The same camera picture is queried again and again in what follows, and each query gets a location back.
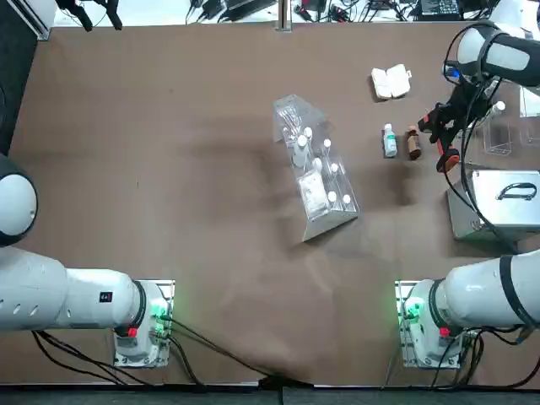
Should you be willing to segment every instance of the bottle cap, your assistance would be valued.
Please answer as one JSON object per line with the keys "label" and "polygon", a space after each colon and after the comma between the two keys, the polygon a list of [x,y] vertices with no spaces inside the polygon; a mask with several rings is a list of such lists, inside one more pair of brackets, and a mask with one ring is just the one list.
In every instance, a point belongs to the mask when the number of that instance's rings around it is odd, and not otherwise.
{"label": "bottle cap", "polygon": [[300,135],[296,142],[298,143],[298,146],[303,148],[305,145],[307,145],[307,138],[304,135]]}
{"label": "bottle cap", "polygon": [[322,170],[322,160],[320,160],[319,158],[314,158],[313,159],[313,165],[315,166],[315,168],[319,171]]}
{"label": "bottle cap", "polygon": [[495,103],[495,109],[498,110],[499,112],[502,112],[504,110],[506,110],[506,104],[504,101],[497,101]]}

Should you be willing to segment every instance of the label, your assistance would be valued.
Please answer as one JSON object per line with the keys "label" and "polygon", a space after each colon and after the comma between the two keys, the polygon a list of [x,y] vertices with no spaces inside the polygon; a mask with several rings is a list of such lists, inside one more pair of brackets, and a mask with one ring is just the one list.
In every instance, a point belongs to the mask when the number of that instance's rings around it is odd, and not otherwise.
{"label": "label", "polygon": [[112,302],[112,292],[100,293],[100,302]]}

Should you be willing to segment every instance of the transparent plastic holder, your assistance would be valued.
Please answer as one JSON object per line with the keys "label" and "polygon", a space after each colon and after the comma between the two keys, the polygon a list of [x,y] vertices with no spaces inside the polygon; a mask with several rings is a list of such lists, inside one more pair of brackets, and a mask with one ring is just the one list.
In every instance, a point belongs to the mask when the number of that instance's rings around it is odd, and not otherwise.
{"label": "transparent plastic holder", "polygon": [[521,144],[540,147],[540,97],[520,87],[519,132]]}
{"label": "transparent plastic holder", "polygon": [[325,115],[297,95],[274,103],[274,141],[283,140],[305,210],[303,241],[359,215]]}
{"label": "transparent plastic holder", "polygon": [[512,151],[510,127],[505,113],[487,116],[476,131],[483,137],[483,150],[486,154],[507,156]]}

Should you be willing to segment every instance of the brown tabletop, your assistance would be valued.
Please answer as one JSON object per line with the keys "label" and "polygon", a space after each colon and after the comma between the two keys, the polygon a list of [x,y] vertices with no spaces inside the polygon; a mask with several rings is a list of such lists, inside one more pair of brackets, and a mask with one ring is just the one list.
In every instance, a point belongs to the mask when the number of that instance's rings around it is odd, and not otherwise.
{"label": "brown tabletop", "polygon": [[[40,198],[20,245],[67,267],[173,278],[175,316],[254,365],[319,384],[380,385],[397,345],[394,281],[496,255],[452,239],[436,149],[423,135],[423,156],[409,162],[403,143],[408,125],[447,100],[441,63],[462,26],[54,29],[38,45],[13,139],[11,158]],[[412,72],[410,93],[374,102],[371,69],[398,63]],[[300,196],[272,137],[272,104],[287,94],[332,121],[362,212],[309,243],[292,236]],[[381,151],[387,122],[399,136],[394,160]],[[57,334],[111,360],[110,331]],[[537,342],[488,339],[477,382],[521,379]],[[49,363],[29,332],[3,333],[0,344],[11,364],[1,382],[93,381]],[[203,381],[260,377],[194,343],[186,351]],[[174,360],[140,375],[186,381]],[[391,383],[432,376],[399,368]]]}

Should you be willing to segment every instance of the electronic equipment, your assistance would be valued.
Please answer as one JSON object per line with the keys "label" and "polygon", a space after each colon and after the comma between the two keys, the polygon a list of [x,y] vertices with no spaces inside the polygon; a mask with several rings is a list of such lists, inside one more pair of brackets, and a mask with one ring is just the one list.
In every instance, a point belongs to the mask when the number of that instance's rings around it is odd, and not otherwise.
{"label": "electronic equipment", "polygon": [[276,0],[251,0],[250,2],[233,9],[227,8],[227,10],[225,10],[225,12],[219,16],[219,21],[235,22],[240,19],[244,19],[248,15],[252,15],[257,11],[270,7],[275,3]]}
{"label": "electronic equipment", "polygon": [[461,19],[457,0],[420,0],[418,20],[459,21]]}
{"label": "electronic equipment", "polygon": [[308,11],[322,13],[327,9],[327,0],[302,0],[301,7]]}

